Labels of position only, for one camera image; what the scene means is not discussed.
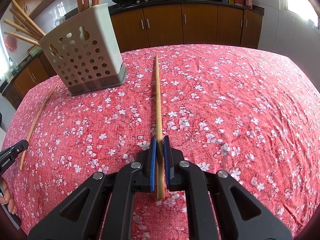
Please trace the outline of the left hand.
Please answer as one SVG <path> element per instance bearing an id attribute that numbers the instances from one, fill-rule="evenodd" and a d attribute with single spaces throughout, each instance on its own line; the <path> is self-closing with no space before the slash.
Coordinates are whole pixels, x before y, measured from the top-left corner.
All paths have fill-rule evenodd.
<path id="1" fill-rule="evenodd" d="M 17 206 L 5 179 L 2 179 L 1 185 L 4 189 L 3 197 L 1 197 L 1 204 L 7 204 L 8 211 L 11 214 L 15 215 L 17 213 Z"/>

